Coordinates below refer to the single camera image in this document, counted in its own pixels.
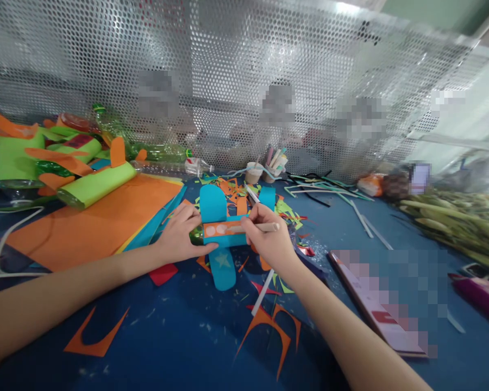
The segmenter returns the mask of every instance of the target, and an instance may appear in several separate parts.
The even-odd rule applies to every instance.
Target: plastic bottle
[[[206,172],[214,171],[213,166],[199,158],[190,158],[183,163],[133,160],[130,164],[138,173],[169,176],[184,180],[201,177]]]
[[[123,137],[126,142],[127,150],[127,126],[115,113],[107,113],[105,107],[100,103],[94,103],[92,109],[96,115],[96,122],[105,143],[110,147],[116,137]]]
[[[147,151],[147,160],[151,161],[182,163],[185,159],[192,157],[192,149],[187,149],[178,144],[145,144],[141,142],[131,144],[128,148],[128,155],[133,159],[141,149]]]

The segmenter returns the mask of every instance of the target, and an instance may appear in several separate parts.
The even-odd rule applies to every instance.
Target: metal mesh panel
[[[487,60],[475,43],[328,1],[3,0],[0,111],[32,123],[101,102],[134,140],[178,142],[219,168],[271,144],[291,171],[353,181],[405,158],[412,125],[434,126],[431,90],[471,85]],[[380,132],[344,137],[367,112]]]

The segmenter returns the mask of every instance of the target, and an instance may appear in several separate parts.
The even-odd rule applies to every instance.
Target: paper scrap
[[[105,258],[180,190],[137,175],[84,211],[66,206],[13,232],[7,244],[53,272]]]
[[[74,337],[71,338],[67,346],[65,347],[64,351],[65,352],[70,352],[70,353],[78,353],[78,354],[83,354],[87,356],[96,356],[96,357],[104,357],[105,354],[107,353],[107,350],[109,349],[110,344],[112,343],[112,340],[114,339],[114,336],[118,332],[123,320],[127,316],[127,313],[129,312],[130,307],[125,311],[125,314],[123,317],[120,319],[120,321],[114,326],[114,328],[103,338],[100,342],[97,342],[92,345],[84,345],[83,340],[82,340],[82,334],[85,328],[87,327],[87,324],[89,324],[89,321],[92,318],[92,314],[94,314],[94,311],[96,310],[96,307],[94,307],[87,317],[83,324],[80,326]]]

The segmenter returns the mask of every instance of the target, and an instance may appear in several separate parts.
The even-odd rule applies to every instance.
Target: green paper
[[[42,132],[43,135],[51,141],[60,141],[64,139],[64,137],[62,137],[61,135],[53,133],[46,128],[38,127],[38,131]]]
[[[98,159],[110,160],[110,149],[98,152],[95,157],[97,157]]]
[[[43,148],[43,133],[38,131],[30,140],[0,137],[0,181],[36,180],[36,159],[26,153],[26,148]]]
[[[92,158],[102,150],[102,145],[94,137],[87,143],[83,144],[79,148],[69,147],[63,144],[59,144],[58,148],[53,149],[56,152],[70,154],[76,151],[86,152],[85,156],[75,156],[76,159],[82,161],[83,163],[89,163]]]
[[[134,167],[125,162],[121,166],[109,167],[98,173],[83,176],[59,188],[58,198],[69,206],[85,209],[135,176]]]

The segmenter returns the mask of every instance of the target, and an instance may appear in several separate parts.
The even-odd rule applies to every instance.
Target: white straw
[[[355,213],[357,214],[357,217],[359,218],[360,222],[362,223],[362,226],[364,227],[364,229],[366,230],[368,236],[373,239],[373,234],[371,233],[371,231],[369,230],[368,226],[366,225],[366,223],[364,222],[364,219],[362,218],[362,216],[360,215],[359,213],[359,210],[357,209],[355,203],[353,202],[353,200],[350,200],[351,204],[352,204],[352,207],[353,209],[355,210]]]
[[[377,238],[380,239],[380,241],[382,242],[382,244],[384,246],[386,246],[386,248],[388,250],[393,250],[393,247],[391,247],[391,245],[387,242],[386,239],[384,239],[384,236],[382,236],[379,231],[376,230],[376,228],[373,226],[373,224],[371,224],[369,222],[369,220],[366,218],[366,216],[362,215],[362,219],[364,220],[364,222],[368,225],[368,227],[373,231],[373,233],[375,234],[375,236],[377,236]]]

